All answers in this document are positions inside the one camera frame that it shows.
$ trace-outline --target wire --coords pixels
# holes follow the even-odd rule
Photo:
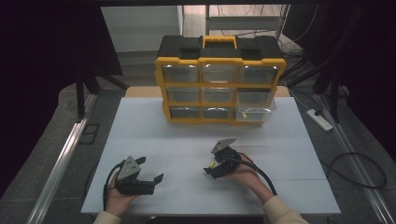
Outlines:
[[[251,10],[251,7],[253,7],[253,5],[250,5],[250,7],[249,7],[249,9],[248,9],[248,12],[247,13],[245,13],[245,15],[244,16],[246,16],[249,12],[250,12],[250,10]]]
[[[107,203],[107,190],[108,190],[108,183],[110,182],[111,175],[114,171],[118,168],[121,168],[125,161],[120,162],[119,164],[115,165],[113,169],[111,169],[110,173],[107,176],[106,183],[103,186],[103,210],[106,210],[106,203]]]
[[[314,98],[312,98],[310,95],[308,95],[308,94],[306,94],[305,92],[302,92],[302,91],[298,91],[297,89],[294,89],[295,91],[297,91],[297,92],[299,92],[300,94],[303,94],[303,95],[305,95],[306,97],[308,97],[309,99],[311,99],[317,106],[319,106],[320,107],[320,109],[319,110],[316,110],[317,112],[321,112],[322,110],[323,110],[323,106],[321,106]]]
[[[376,186],[365,185],[365,184],[362,184],[362,183],[360,183],[360,182],[358,182],[356,180],[350,179],[350,178],[346,177],[345,175],[342,175],[340,172],[334,170],[332,167],[334,166],[335,162],[338,161],[340,158],[345,157],[345,156],[361,156],[361,157],[367,159],[368,161],[371,161],[374,164],[374,166],[379,170],[381,175],[383,176],[382,183],[379,184],[379,185],[376,185]],[[332,160],[330,165],[326,164],[324,161],[321,161],[321,160],[319,160],[319,161],[328,168],[328,171],[327,171],[327,174],[326,174],[327,179],[329,179],[330,172],[333,171],[335,174],[339,175],[341,178],[345,179],[347,182],[350,182],[352,184],[355,184],[357,186],[364,187],[364,188],[367,188],[367,189],[382,189],[388,183],[387,175],[385,174],[384,170],[382,170],[381,166],[377,162],[375,162],[373,159],[371,159],[370,157],[365,156],[365,155],[363,155],[363,154],[361,154],[359,152],[347,152],[347,153],[340,154],[340,155],[338,155],[337,157],[335,157]]]
[[[254,31],[254,37],[256,37],[257,34],[257,30]]]
[[[273,7],[273,5],[270,5],[270,6],[271,6],[271,11],[273,12],[273,16],[275,16],[274,7]]]
[[[248,32],[248,33],[242,33],[239,35],[252,35],[252,34],[258,34],[258,33],[264,33],[264,32],[271,32],[270,30],[261,30],[261,31],[255,31],[255,32]]]
[[[301,102],[300,99],[294,94],[294,92],[292,92],[291,89],[288,87],[287,80],[285,80],[285,87],[288,88],[289,92],[291,93],[291,95],[294,96],[294,99],[296,99],[296,101],[298,101],[303,107],[305,107],[306,110],[309,110],[308,106],[303,104],[303,102]]]
[[[251,159],[247,156],[247,154],[245,154],[245,153],[243,153],[243,152],[238,152],[238,154],[239,154],[239,155],[242,155],[242,156],[244,156],[244,157],[246,157],[251,163],[254,163],[253,160],[251,160]]]
[[[282,51],[282,54],[285,55],[285,58],[286,58],[286,56],[288,56],[288,58],[297,58],[297,57],[298,57],[298,58],[301,58],[302,56],[304,57],[305,53],[303,53],[303,54],[298,54],[297,56],[291,57],[290,54],[286,53],[285,50],[283,50],[283,46],[285,46],[285,45],[284,45],[283,42],[280,40],[280,38],[279,38],[277,41],[280,42],[279,49],[280,49],[280,51]]]
[[[311,22],[309,22],[309,25],[305,29],[305,32],[302,35],[300,35],[299,37],[297,37],[296,39],[291,40],[289,43],[287,43],[285,45],[288,45],[290,43],[295,43],[295,41],[299,40],[301,37],[303,37],[309,31],[309,29],[311,28],[312,24],[314,23],[315,17],[317,16],[318,8],[319,8],[319,4],[317,4],[317,7],[315,8],[314,16],[312,16],[312,20],[311,20]]]
[[[293,67],[289,68],[287,71],[285,71],[282,74],[282,77],[280,77],[281,79],[285,79],[287,78],[294,70],[296,70],[297,68],[300,68],[301,66],[303,66],[303,64],[307,63],[307,59],[305,57],[303,57],[299,62],[297,62]]]
[[[220,15],[220,11],[221,11],[221,14],[222,14],[223,16],[225,16],[224,13],[222,12],[222,6],[221,6],[221,5],[218,5],[218,16]]]
[[[279,11],[279,17],[282,15],[282,10],[283,10],[283,5],[282,5],[282,8]]]

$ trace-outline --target gray floor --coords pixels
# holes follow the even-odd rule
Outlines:
[[[120,63],[123,77],[116,77],[130,86],[155,86],[154,64],[155,52],[121,53]],[[298,59],[288,59],[292,67]],[[87,186],[90,184],[90,173],[99,161],[106,143],[112,121],[117,112],[120,98],[125,91],[101,78],[98,78],[103,88],[97,95],[89,124],[100,123],[99,132],[91,145],[79,144],[64,173],[64,178],[49,207],[43,223],[92,223],[92,218],[81,214],[80,208]],[[310,96],[315,78],[306,80],[295,89]],[[43,189],[48,176],[58,159],[67,136],[77,119],[77,100],[75,85],[71,85],[60,92],[59,105],[47,130],[37,143],[31,157],[24,164],[18,176],[11,183],[0,200],[1,223],[25,223],[28,219],[38,196]],[[317,106],[311,99],[297,91],[293,91],[296,98],[307,107]],[[340,126],[348,137],[349,144],[355,151],[363,153],[380,164],[388,177],[388,184],[379,193],[389,208],[391,215],[396,217],[396,164],[386,150],[373,138],[368,130],[353,115],[346,104],[347,95],[339,100]],[[318,157],[330,163],[337,155],[345,152],[336,138],[335,132],[325,133],[306,114],[306,108],[298,104],[309,136]],[[81,141],[89,142],[91,136],[82,136]],[[367,161],[362,160],[363,166],[375,183],[381,181],[380,174]],[[349,160],[337,162],[335,169],[350,178],[356,178]],[[338,202],[342,214],[336,217],[304,216],[310,223],[380,223],[372,203],[367,194],[370,190],[346,182],[334,173],[329,178],[334,197]],[[148,217],[124,217],[122,223],[144,223]]]

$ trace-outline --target metal frame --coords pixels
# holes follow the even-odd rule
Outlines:
[[[210,5],[205,6],[205,34],[210,30],[269,30],[276,31],[279,40],[290,5],[284,5],[280,16],[214,16],[210,17]]]
[[[35,207],[30,214],[27,224],[29,223],[42,223],[47,211],[49,210],[52,199],[58,189],[62,178],[64,177],[64,172],[66,171],[67,165],[72,158],[74,149],[77,146],[78,139],[84,131],[84,127],[89,118],[90,112],[92,110],[92,105],[96,100],[96,95],[90,94],[88,96],[87,102],[85,104],[85,115],[80,122],[75,123],[69,137],[64,144],[64,148],[56,161],[49,178],[40,193],[40,196],[35,203]]]

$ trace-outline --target hand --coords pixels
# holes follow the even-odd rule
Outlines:
[[[116,182],[117,173],[113,175],[107,190],[106,211],[117,217],[122,216],[128,209],[131,202],[133,202],[140,195],[124,195],[121,194],[114,186]]]
[[[247,155],[243,153],[239,153],[241,155],[242,161],[253,163]],[[259,198],[262,204],[265,204],[275,195],[271,192],[259,179],[257,172],[253,170],[251,167],[248,167],[244,164],[239,164],[236,170],[226,177],[230,177],[232,179],[237,180],[239,183],[245,185],[249,189],[251,189],[256,196]]]
[[[253,163],[253,160],[250,159],[247,155],[243,153],[239,153],[239,155],[241,156],[242,161]],[[239,164],[236,170],[233,173],[226,175],[226,177],[235,179],[241,184],[246,186],[248,186],[248,183],[251,182],[252,180],[259,179],[257,172],[253,170],[251,167],[248,167],[244,164]]]

